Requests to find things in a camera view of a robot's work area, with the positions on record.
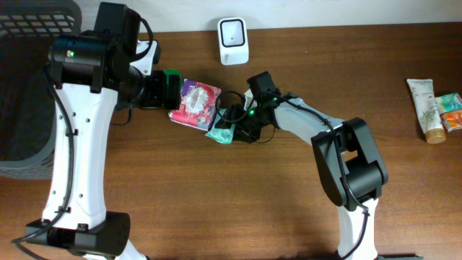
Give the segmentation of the green lidded jar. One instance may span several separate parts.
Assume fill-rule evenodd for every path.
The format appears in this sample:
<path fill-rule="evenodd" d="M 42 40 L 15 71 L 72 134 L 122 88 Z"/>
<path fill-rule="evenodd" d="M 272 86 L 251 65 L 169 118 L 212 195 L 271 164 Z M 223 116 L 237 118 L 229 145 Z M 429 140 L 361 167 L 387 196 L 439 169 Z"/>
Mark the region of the green lidded jar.
<path fill-rule="evenodd" d="M 165 73 L 165 89 L 164 89 L 164 109 L 177 110 L 181 104 L 181 90 L 183 80 L 179 71 L 175 69 L 166 69 Z"/>

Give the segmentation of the teal wet wipes packet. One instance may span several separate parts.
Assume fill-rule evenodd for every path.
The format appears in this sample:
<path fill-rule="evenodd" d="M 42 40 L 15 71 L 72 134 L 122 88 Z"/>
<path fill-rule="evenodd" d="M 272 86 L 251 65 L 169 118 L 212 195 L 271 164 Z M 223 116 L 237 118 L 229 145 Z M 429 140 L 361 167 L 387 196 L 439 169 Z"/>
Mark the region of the teal wet wipes packet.
<path fill-rule="evenodd" d="M 218 116 L 218 112 L 215 112 L 213 121 L 209 124 L 209 129 L 205 133 L 205 136 L 220 144 L 231 144 L 234 137 L 235 124 L 233 123 L 228 129 L 219 129 L 216 127 L 216 123 L 219 119 L 220 117 Z"/>

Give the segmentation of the red purple snack packet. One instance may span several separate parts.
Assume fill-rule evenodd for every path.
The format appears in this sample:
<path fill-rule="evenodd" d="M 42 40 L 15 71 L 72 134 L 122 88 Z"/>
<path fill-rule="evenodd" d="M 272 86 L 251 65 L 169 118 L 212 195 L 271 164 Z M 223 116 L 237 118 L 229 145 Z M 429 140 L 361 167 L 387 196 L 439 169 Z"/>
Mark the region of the red purple snack packet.
<path fill-rule="evenodd" d="M 217 97 L 221 93 L 218 87 L 184 79 L 180 107 L 169 112 L 170 120 L 198 130 L 210 130 L 217 114 Z"/>

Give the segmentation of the white floral tube gold cap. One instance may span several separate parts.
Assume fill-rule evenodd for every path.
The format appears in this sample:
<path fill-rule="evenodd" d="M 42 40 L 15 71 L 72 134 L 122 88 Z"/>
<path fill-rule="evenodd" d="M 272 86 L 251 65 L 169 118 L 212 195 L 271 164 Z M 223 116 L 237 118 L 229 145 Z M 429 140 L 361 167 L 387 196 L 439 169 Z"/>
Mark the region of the white floral tube gold cap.
<path fill-rule="evenodd" d="M 407 79 L 414 101 L 417 119 L 428 144 L 446 140 L 445 130 L 437 109 L 433 81 L 431 79 Z"/>

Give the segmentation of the orange small tissue box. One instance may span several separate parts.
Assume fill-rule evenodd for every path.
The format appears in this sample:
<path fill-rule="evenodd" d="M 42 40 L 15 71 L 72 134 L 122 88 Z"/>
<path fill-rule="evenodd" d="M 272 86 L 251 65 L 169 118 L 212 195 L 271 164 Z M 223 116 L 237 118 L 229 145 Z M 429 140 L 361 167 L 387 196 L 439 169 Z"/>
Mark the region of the orange small tissue box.
<path fill-rule="evenodd" d="M 444 127 L 448 132 L 462 128 L 462 112 L 455 110 L 441 115 Z"/>

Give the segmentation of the teal small tissue box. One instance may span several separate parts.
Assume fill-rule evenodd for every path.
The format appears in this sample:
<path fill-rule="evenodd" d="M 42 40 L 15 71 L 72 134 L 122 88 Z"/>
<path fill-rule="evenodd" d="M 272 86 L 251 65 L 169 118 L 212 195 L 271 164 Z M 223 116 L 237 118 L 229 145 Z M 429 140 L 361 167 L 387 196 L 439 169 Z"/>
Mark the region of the teal small tissue box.
<path fill-rule="evenodd" d="M 455 92 L 435 98 L 440 115 L 462 108 L 461 96 Z"/>

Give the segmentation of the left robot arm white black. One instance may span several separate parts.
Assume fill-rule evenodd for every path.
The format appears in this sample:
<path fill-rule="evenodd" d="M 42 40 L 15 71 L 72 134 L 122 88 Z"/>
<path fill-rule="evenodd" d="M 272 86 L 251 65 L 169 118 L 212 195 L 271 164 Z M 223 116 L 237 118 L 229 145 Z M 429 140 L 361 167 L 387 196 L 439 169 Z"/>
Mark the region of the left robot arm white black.
<path fill-rule="evenodd" d="M 40 219 L 14 239 L 67 250 L 85 259 L 142 259 L 129 239 L 131 219 L 105 206 L 104 171 L 114 111 L 179 107 L 181 76 L 152 69 L 161 48 L 139 40 L 148 25 L 125 4 L 100 4 L 95 26 L 62 35 L 50 47 L 45 78 L 56 105 L 51 189 Z"/>

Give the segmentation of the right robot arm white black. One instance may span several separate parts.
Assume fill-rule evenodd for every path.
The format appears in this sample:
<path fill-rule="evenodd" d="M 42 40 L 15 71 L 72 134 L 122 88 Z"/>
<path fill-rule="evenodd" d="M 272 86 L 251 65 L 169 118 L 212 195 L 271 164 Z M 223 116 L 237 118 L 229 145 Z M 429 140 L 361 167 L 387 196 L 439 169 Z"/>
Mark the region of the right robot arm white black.
<path fill-rule="evenodd" d="M 378 259 L 374 216 L 388 171 L 370 128 L 361 118 L 344 120 L 321 113 L 297 94 L 282 93 L 270 73 L 248 79 L 239 103 L 217 112 L 218 129 L 233 129 L 233 139 L 254 143 L 272 125 L 294 134 L 312 149 L 326 196 L 339 214 L 338 259 Z"/>

